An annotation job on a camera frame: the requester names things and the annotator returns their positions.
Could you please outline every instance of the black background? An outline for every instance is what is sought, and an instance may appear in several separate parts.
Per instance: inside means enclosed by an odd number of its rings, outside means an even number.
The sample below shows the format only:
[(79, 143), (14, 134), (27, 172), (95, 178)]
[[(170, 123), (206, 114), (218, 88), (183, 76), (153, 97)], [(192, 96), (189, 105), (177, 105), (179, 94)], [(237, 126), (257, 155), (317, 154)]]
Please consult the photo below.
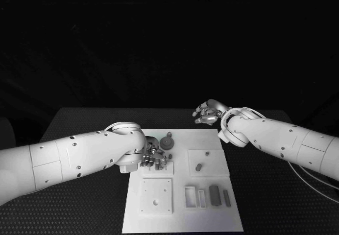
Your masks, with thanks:
[(212, 0), (3, 2), (0, 116), (17, 145), (39, 142), (62, 107), (193, 111), (211, 98), (284, 110), (294, 124), (339, 136), (332, 8)]

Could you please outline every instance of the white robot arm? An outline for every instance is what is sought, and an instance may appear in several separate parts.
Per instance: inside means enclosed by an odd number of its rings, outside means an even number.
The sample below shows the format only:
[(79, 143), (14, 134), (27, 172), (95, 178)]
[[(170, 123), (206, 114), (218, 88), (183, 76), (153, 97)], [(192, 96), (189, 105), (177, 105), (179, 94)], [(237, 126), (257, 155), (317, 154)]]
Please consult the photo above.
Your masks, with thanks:
[(270, 155), (339, 180), (339, 138), (300, 126), (265, 118), (252, 109), (231, 108), (216, 100), (195, 110), (196, 123), (212, 124), (221, 118), (219, 138), (238, 147), (252, 145)]
[(118, 122), (108, 128), (0, 151), (0, 205), (114, 164), (121, 173), (133, 172), (138, 163), (147, 165), (146, 156), (166, 164), (156, 138), (144, 136), (134, 122)]

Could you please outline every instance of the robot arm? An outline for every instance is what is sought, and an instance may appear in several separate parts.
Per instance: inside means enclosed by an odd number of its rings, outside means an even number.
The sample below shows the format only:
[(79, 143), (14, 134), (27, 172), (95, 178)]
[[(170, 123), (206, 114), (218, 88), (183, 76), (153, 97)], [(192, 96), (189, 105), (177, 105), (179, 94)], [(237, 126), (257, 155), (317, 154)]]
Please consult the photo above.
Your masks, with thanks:
[(262, 152), (339, 180), (338, 137), (265, 118), (245, 107), (213, 110), (196, 119), (196, 123), (211, 123), (211, 117), (206, 116), (213, 116), (213, 122), (221, 117), (222, 130), (218, 136), (224, 142), (238, 147), (245, 147), (251, 142)]
[(55, 141), (0, 151), (0, 205), (16, 197), (107, 169), (137, 170), (146, 136), (133, 122)]

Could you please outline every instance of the table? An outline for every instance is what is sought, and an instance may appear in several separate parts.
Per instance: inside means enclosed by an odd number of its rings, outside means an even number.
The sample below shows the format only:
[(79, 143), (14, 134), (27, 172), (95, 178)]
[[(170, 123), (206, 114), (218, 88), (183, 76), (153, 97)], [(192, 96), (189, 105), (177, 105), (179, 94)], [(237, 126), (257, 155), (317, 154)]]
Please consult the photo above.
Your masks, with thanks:
[[(281, 110), (258, 112), (290, 123)], [(144, 129), (216, 128), (216, 124), (195, 124), (192, 109), (62, 108), (40, 142), (102, 130), (118, 121), (133, 121)], [(222, 142), (222, 148), (245, 234), (338, 234), (339, 204), (309, 188), (287, 162), (251, 144), (239, 148)], [(326, 195), (338, 197), (296, 170)], [(0, 206), (0, 234), (120, 234), (128, 178), (114, 165), (16, 198)]]

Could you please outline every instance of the dark table surface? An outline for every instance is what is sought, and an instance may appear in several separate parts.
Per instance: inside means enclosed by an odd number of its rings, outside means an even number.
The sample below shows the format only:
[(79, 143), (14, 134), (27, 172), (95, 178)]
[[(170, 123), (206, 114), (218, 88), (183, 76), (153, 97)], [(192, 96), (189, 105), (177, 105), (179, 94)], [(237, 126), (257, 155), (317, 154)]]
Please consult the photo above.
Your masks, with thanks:
[[(290, 123), (283, 111), (258, 112)], [(40, 142), (102, 130), (120, 121), (144, 129), (219, 129), (216, 123), (195, 124), (192, 109), (62, 108)], [(287, 162), (251, 144), (239, 148), (222, 142), (222, 148), (245, 234), (339, 234), (339, 204), (309, 188)], [(293, 166), (310, 184), (338, 198), (335, 190)], [(0, 206), (0, 234), (121, 234), (128, 178), (114, 165), (16, 198)]]

